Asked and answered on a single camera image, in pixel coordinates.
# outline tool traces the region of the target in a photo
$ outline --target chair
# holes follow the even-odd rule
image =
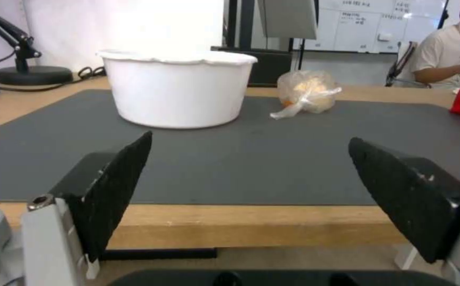
[[[390,67],[386,79],[386,87],[419,87],[431,89],[431,85],[418,83],[410,72],[410,59],[417,49],[416,42],[399,42],[398,59]]]

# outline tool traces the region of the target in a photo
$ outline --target man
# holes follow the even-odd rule
[[[460,24],[435,31],[417,48],[410,70],[419,83],[460,87]]]

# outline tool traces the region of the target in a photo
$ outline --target white t-shirt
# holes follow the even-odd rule
[[[433,32],[416,49],[411,59],[412,72],[428,68],[446,68],[460,65],[460,30],[452,25]],[[433,88],[460,87],[460,75],[432,83]]]

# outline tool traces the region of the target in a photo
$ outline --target man's arm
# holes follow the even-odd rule
[[[438,83],[444,79],[460,74],[460,65],[446,68],[426,68],[414,72],[416,81],[419,83]]]

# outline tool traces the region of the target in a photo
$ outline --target wooden table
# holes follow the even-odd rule
[[[2,92],[0,125],[83,89],[109,88],[106,79],[100,78],[48,92]],[[338,95],[342,100],[431,103],[442,107],[449,107],[454,100],[450,91],[434,89],[343,90]],[[277,91],[248,89],[247,94],[275,97]],[[0,209],[12,227],[18,227],[25,203],[0,203]],[[130,205],[108,248],[351,246],[404,241],[379,207]]]

